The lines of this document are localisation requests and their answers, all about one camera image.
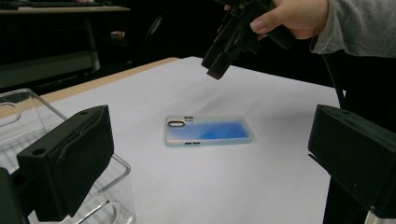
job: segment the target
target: phone case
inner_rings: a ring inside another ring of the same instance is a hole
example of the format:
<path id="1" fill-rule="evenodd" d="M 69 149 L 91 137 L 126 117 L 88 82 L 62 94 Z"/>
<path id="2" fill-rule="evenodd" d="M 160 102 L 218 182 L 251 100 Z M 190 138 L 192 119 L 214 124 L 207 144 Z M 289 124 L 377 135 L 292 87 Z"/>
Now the phone case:
<path id="1" fill-rule="evenodd" d="M 165 120 L 165 144 L 170 147 L 246 144 L 253 140 L 253 132 L 241 116 L 168 116 Z"/>

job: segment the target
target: clear plastic container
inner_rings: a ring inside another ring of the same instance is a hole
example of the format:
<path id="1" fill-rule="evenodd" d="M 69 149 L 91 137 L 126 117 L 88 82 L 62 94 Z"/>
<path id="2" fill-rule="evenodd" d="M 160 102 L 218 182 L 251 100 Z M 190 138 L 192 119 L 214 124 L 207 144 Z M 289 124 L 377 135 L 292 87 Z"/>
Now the clear plastic container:
<path id="1" fill-rule="evenodd" d="M 18 169 L 16 155 L 66 117 L 29 89 L 0 94 L 0 167 Z M 73 217 L 52 223 L 134 224 L 130 165 L 116 154 Z M 33 212 L 30 223 L 40 223 Z"/>

